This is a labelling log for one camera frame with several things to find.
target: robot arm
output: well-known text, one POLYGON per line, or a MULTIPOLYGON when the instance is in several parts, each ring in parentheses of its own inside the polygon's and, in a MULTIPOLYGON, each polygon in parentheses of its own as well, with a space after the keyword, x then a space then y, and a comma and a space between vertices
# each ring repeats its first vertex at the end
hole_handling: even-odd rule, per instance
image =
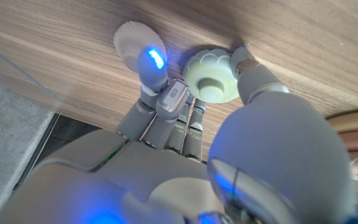
POLYGON ((196 100, 187 125, 188 87, 167 85, 154 52, 139 54, 142 93, 118 134, 95 131, 52 154, 14 192, 0 223, 231 223, 225 211, 242 222, 249 214, 272 224, 350 223, 349 158, 307 101, 238 48, 231 68, 245 106, 221 126, 205 166, 205 104, 196 100))

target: wood grain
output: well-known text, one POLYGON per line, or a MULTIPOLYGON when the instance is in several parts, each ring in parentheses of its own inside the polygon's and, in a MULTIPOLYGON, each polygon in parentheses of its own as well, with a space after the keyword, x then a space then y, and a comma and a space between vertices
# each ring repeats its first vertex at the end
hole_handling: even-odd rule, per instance
MULTIPOLYGON (((61 100, 47 91, 24 90, 30 85, 25 82, 11 88, 68 116, 114 129, 111 123, 139 97, 137 75, 112 44, 114 31, 129 20, 161 35, 172 77, 180 77, 198 50, 247 44, 322 115, 358 108, 358 3, 350 0, 2 0, 0 53, 61 100)), ((208 105, 204 158, 225 117, 240 106, 238 99, 208 105)))

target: robotic finger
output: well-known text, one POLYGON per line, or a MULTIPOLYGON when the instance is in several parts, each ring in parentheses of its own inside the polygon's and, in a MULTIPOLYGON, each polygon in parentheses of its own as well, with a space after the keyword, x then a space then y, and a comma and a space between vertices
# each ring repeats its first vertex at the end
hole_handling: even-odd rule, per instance
POLYGON ((163 149, 189 96, 187 85, 174 80, 160 95, 156 103, 157 115, 142 142, 163 149))

